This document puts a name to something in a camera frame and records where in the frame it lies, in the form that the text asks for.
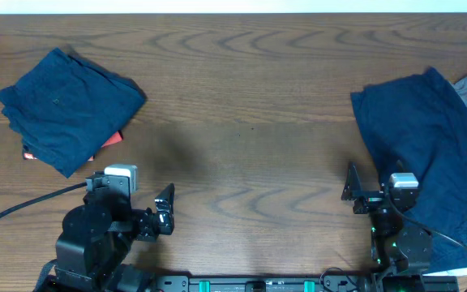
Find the dark navy denim shorts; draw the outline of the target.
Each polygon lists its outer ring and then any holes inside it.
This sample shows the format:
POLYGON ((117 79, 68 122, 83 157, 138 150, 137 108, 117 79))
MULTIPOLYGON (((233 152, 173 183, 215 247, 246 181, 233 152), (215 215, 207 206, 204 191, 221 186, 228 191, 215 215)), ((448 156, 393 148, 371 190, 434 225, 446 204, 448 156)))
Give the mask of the dark navy denim shorts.
POLYGON ((0 90, 2 114, 37 159, 70 177, 147 100, 132 79, 59 48, 0 90))

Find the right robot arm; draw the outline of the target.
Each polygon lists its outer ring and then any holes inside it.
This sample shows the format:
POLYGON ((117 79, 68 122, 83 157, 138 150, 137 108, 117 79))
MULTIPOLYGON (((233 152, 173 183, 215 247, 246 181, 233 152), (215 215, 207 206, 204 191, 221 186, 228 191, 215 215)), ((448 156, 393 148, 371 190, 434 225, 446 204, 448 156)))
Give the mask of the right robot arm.
POLYGON ((353 213, 371 220, 371 259, 377 263, 369 275, 349 279, 356 291, 412 291, 422 289, 422 273, 430 266, 429 231, 407 225, 404 212, 419 196, 412 173, 394 173, 377 191, 362 189, 353 162, 348 164, 341 198, 353 202, 353 213))

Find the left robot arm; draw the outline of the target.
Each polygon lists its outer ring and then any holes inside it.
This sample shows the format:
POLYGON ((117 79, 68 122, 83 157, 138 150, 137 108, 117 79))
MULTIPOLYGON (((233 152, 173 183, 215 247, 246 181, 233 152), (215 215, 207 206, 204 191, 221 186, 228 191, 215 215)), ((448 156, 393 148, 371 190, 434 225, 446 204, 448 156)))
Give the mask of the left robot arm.
POLYGON ((84 204, 64 217, 56 258, 43 266, 34 292, 156 291, 153 273, 123 261, 135 241, 173 233, 174 192, 170 183, 155 198, 156 209, 143 210, 108 187, 89 191, 84 204))

